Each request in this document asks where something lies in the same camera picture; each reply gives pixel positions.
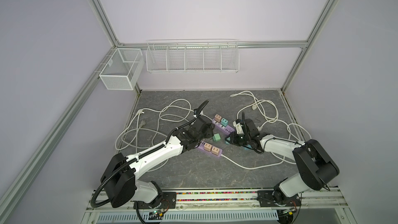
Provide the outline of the green plug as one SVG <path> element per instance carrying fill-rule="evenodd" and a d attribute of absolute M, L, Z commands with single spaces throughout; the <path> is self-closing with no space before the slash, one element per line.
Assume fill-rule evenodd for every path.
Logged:
<path fill-rule="evenodd" d="M 221 136 L 220 136 L 220 134 L 215 133 L 215 134 L 213 135 L 213 137 L 212 137 L 212 140 L 213 140 L 214 142 L 221 141 Z"/>

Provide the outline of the pink plug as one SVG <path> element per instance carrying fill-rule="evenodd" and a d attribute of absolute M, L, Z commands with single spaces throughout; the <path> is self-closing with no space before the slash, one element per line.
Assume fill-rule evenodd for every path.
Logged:
<path fill-rule="evenodd" d="M 216 122 L 221 122 L 222 117 L 221 117 L 220 115 L 216 114 L 215 117 L 214 117 L 214 120 L 215 120 Z"/>

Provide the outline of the purple power strip front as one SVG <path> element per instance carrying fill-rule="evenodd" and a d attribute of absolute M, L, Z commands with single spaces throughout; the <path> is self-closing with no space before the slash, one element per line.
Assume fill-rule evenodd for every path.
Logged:
<path fill-rule="evenodd" d="M 212 144 L 203 142 L 203 141 L 200 142 L 197 149 L 199 149 L 200 151 L 202 151 L 203 153 L 205 153 L 209 156 L 216 157 L 216 158 L 221 158 L 222 152 L 223 152 L 223 150 L 221 148 L 216 147 Z"/>

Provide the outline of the purple power strip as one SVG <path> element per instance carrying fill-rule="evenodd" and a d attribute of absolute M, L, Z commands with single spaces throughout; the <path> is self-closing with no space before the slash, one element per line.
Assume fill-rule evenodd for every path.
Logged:
<path fill-rule="evenodd" d="M 222 152 L 223 152 L 223 150 L 221 148 L 216 147 L 212 144 L 203 142 L 203 141 L 200 142 L 197 149 L 199 149 L 200 151 L 202 151 L 203 153 L 205 153 L 209 156 L 216 157 L 216 158 L 221 158 Z"/>
<path fill-rule="evenodd" d="M 217 122 L 215 119 L 212 120 L 212 123 L 215 125 L 216 129 L 221 131 L 225 135 L 230 135 L 232 132 L 235 132 L 235 129 L 229 125 L 223 126 L 220 122 Z"/>

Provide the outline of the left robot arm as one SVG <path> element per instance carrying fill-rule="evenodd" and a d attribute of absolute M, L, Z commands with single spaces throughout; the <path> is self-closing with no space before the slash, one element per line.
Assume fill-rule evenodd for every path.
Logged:
<path fill-rule="evenodd" d="M 133 155 L 114 155 L 100 179 L 101 184 L 91 197 L 91 207 L 109 203 L 117 208 L 130 201 L 144 202 L 151 208 L 160 206 L 163 201 L 160 186 L 140 178 L 167 159 L 198 148 L 203 139 L 213 136 L 214 128 L 211 120 L 196 116 L 174 128 L 162 143 Z"/>

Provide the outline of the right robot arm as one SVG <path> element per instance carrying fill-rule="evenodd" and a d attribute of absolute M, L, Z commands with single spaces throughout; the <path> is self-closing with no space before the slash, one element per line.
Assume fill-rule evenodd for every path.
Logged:
<path fill-rule="evenodd" d="M 333 159 L 314 139 L 293 141 L 270 133 L 260 133 L 251 119 L 237 119 L 233 124 L 235 131 L 225 138 L 226 142 L 258 154 L 278 154 L 283 159 L 293 160 L 297 166 L 298 173 L 280 181 L 273 192 L 265 196 L 279 206 L 288 204 L 299 193 L 310 189 L 328 189 L 328 183 L 340 173 Z"/>

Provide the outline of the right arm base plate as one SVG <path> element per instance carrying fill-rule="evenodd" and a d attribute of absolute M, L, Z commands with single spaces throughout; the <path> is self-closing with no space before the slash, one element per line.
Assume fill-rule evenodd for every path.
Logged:
<path fill-rule="evenodd" d="M 256 200 L 261 207 L 299 207 L 301 206 L 301 198 L 299 195 L 286 197 L 278 190 L 259 190 Z"/>

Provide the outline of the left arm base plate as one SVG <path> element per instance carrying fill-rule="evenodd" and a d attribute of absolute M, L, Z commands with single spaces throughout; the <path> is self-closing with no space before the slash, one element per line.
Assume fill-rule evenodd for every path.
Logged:
<path fill-rule="evenodd" d="M 156 197 L 152 202 L 145 203 L 138 201 L 134 203 L 134 209 L 174 209 L 177 203 L 177 192 L 164 192 L 163 195 Z"/>

